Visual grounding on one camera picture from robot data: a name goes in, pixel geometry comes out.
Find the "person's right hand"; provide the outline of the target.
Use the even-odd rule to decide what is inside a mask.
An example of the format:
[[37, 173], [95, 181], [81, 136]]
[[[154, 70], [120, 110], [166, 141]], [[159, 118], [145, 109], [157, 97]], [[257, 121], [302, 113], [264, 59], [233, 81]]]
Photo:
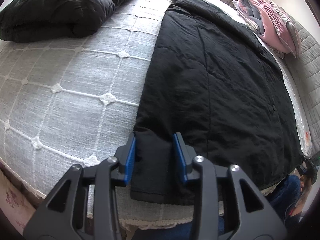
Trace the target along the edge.
[[311, 178], [307, 175], [302, 175], [300, 177], [300, 196], [304, 196], [310, 192], [311, 189]]

